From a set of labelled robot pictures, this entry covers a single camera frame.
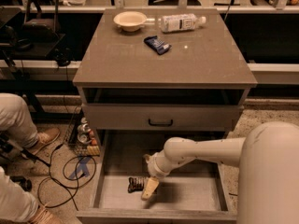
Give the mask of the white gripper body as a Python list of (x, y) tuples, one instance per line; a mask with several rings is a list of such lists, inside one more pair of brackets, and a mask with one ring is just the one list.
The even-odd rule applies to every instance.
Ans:
[(163, 179), (170, 174), (169, 162), (166, 157), (151, 155), (150, 162), (147, 165), (151, 177)]

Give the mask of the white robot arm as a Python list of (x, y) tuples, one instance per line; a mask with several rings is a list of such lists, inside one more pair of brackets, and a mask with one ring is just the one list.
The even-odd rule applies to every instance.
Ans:
[(245, 137), (193, 141), (171, 137), (145, 157), (147, 200), (160, 181), (194, 160), (238, 169), (236, 224), (299, 224), (299, 126), (266, 122)]

